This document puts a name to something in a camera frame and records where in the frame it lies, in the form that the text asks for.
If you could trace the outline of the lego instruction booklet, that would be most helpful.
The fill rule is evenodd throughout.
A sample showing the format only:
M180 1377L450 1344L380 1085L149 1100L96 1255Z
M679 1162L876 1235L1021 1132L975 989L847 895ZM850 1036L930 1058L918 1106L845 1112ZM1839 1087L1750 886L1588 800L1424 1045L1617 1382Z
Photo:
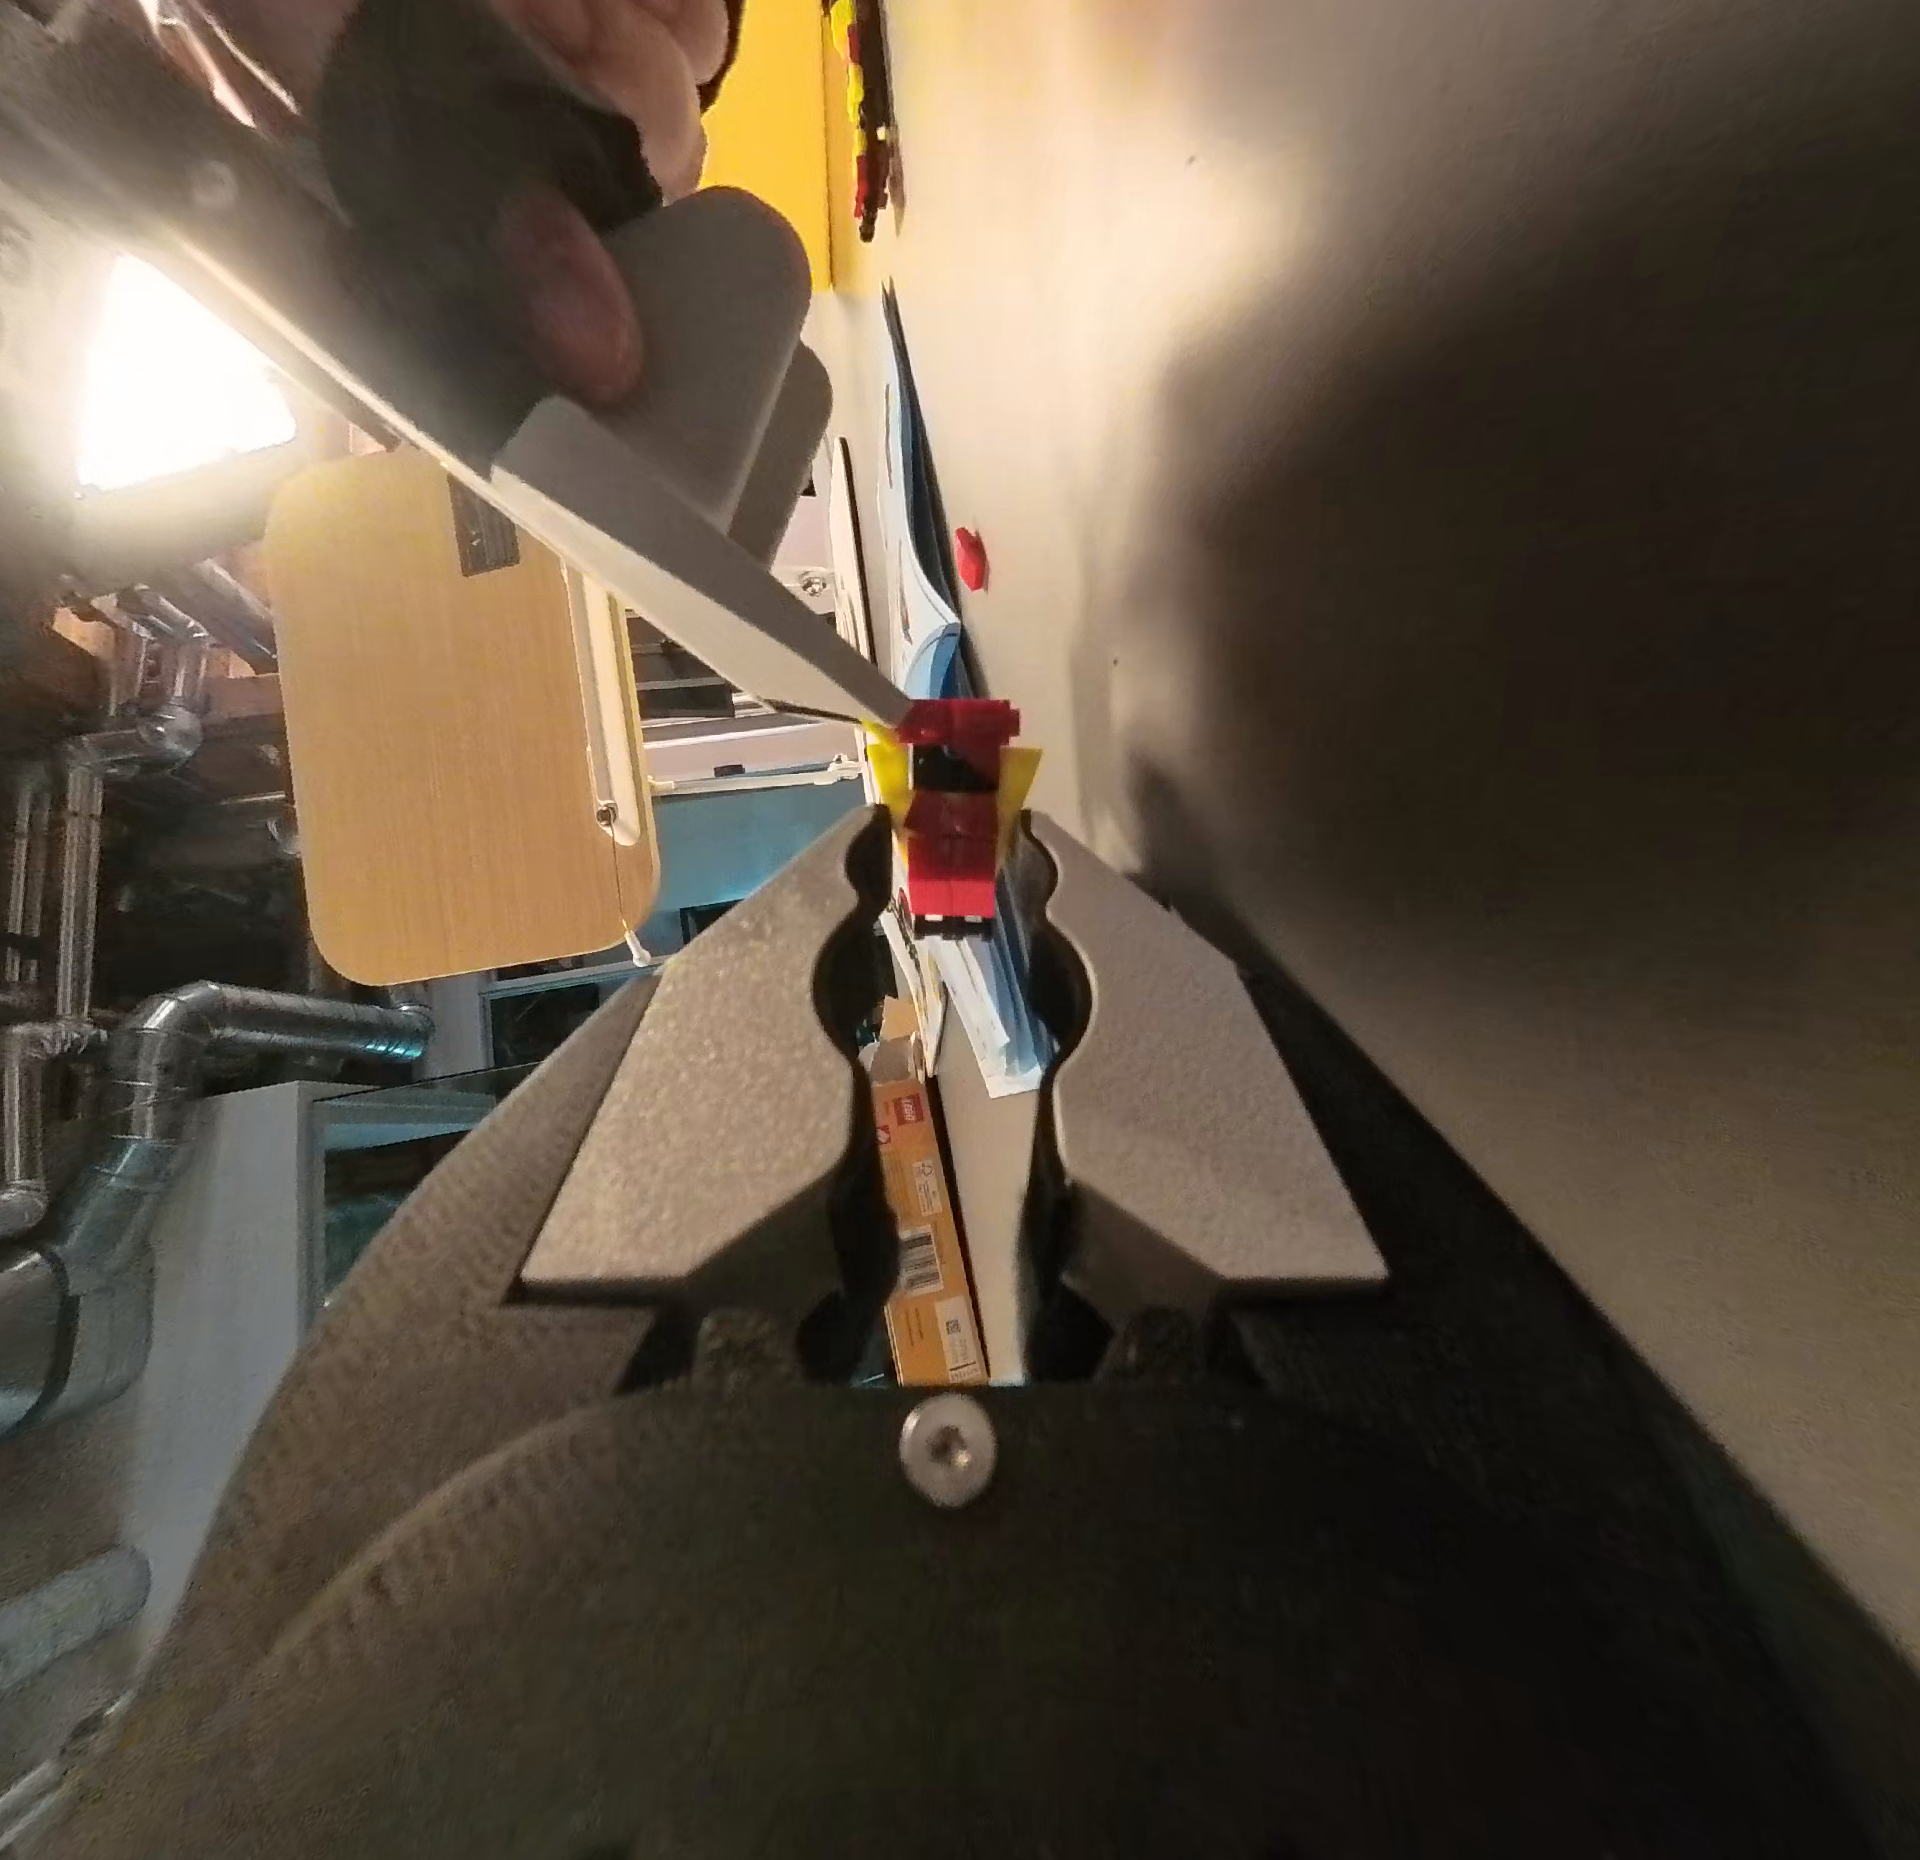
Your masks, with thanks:
M879 292L879 319L876 528L890 671L911 697L970 695L974 671L948 571L933 462L892 287ZM1038 1090L1053 1039L1027 1000L1026 944L1012 900L999 898L988 934L933 936L922 947L944 1003L957 1011L983 1092L1009 1097Z

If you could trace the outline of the colourful cardboard lego box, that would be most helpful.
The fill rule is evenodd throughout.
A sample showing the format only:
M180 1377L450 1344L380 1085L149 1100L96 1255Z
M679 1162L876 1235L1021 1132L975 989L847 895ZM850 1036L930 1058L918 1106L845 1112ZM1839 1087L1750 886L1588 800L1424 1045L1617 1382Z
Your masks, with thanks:
M882 1000L876 1042L863 1062L895 1238L894 1286L882 1311L892 1374L908 1388L986 1385L992 1374L948 1174L941 1109L909 1001Z

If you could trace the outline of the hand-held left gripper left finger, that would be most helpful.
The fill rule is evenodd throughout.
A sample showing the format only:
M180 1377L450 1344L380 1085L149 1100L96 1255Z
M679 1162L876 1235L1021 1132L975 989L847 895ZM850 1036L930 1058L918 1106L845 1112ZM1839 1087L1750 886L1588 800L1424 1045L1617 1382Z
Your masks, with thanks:
M526 1297L871 1339L900 1247L856 1033L894 867L887 812L850 812L665 960L520 1266Z

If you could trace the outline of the person's right hand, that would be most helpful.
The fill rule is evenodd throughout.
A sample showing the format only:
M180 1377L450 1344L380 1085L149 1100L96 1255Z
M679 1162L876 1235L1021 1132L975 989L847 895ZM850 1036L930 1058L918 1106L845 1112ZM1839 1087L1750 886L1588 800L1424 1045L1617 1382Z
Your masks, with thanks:
M180 0L307 126L377 287L610 408L643 341L607 236L701 175L741 0Z

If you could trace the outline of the bright ceiling light panel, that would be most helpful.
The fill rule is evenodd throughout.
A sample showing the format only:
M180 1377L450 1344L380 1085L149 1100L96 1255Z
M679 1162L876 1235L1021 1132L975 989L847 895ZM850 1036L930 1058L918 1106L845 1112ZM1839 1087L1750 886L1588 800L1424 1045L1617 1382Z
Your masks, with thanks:
M85 352L73 477L109 494L297 435L281 378L250 338L147 262L118 256Z

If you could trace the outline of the silver ventilation ducts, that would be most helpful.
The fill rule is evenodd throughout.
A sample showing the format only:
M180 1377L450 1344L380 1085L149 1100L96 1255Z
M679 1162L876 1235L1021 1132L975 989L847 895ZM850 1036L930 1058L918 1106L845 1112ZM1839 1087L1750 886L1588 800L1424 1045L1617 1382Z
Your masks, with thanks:
M217 979L158 991L106 1026L91 1008L108 785L185 766L203 742L212 648L264 671L273 619L214 559L79 596L147 666L103 725L12 773L4 827L2 1428L83 1416L131 1388L151 1350L151 1225L180 1174L215 1062L315 1056L414 1063L433 1016L418 988L381 1003Z

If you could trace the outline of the yellow plastic bin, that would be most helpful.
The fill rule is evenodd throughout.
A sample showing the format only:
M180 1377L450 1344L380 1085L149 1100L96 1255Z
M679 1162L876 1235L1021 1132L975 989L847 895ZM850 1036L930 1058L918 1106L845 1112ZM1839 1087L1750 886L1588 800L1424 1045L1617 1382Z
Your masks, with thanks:
M863 77L852 0L741 0L736 54L705 116L703 187L754 194L804 245L815 296L845 284L867 206Z

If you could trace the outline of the long red yellow lego assembly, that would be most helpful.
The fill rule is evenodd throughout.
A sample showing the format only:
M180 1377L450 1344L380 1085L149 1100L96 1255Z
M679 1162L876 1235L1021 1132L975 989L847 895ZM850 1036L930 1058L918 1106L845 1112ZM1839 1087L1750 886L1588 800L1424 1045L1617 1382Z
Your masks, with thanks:
M883 0L822 0L837 60L837 91L850 134L852 225L873 243L882 218L902 208L900 124L894 97Z

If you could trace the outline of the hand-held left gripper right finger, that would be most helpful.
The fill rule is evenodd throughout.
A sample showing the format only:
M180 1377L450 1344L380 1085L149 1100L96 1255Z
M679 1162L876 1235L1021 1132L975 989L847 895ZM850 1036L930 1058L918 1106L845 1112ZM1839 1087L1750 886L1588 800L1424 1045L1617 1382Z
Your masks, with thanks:
M1076 840L1019 819L1027 997L1051 1036L1019 1213L1026 1339L1079 1309L1371 1292L1385 1258L1239 966Z

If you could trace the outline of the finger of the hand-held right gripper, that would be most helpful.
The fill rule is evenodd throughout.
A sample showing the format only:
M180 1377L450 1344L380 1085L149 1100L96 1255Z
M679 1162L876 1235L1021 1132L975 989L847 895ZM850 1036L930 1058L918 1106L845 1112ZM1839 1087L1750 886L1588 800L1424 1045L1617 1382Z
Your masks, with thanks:
M375 402L374 411L748 695L887 729L905 720L908 693L575 402L538 402L490 462L461 455L402 408Z

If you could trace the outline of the red yellow lego body assembly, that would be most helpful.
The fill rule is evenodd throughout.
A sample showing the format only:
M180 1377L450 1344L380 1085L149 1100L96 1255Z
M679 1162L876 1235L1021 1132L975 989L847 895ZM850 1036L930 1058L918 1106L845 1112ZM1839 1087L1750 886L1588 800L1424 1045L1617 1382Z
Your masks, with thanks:
M866 720L863 743L911 934L990 936L1041 767L1041 751L1021 743L1021 713L1001 697L922 697L897 723Z

